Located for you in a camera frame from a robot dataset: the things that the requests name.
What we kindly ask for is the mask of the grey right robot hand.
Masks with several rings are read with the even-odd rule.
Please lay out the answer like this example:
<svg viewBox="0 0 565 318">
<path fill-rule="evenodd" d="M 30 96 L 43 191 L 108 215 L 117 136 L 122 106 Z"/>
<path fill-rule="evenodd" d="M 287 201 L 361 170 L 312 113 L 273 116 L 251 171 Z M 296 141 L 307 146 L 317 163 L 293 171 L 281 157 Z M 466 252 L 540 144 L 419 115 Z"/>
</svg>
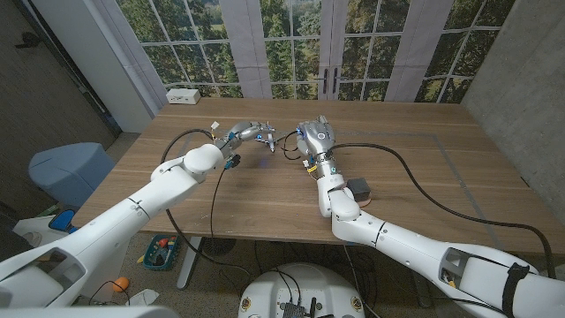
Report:
<svg viewBox="0 0 565 318">
<path fill-rule="evenodd" d="M 335 133 L 325 116 L 304 121 L 297 127 L 297 146 L 302 155 L 316 156 L 326 153 L 335 145 Z"/>
</svg>

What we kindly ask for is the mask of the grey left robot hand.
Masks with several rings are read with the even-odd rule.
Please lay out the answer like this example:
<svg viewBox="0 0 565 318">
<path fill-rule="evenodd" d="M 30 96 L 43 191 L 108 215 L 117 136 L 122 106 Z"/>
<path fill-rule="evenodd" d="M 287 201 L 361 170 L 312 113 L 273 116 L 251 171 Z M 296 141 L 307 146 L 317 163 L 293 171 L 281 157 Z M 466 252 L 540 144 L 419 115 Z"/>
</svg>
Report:
<svg viewBox="0 0 565 318">
<path fill-rule="evenodd" d="M 274 132 L 275 128 L 269 123 L 243 121 L 234 125 L 215 145 L 226 155 L 229 151 L 239 148 L 244 141 L 256 140 L 267 144 L 269 150 L 274 153 Z"/>
</svg>

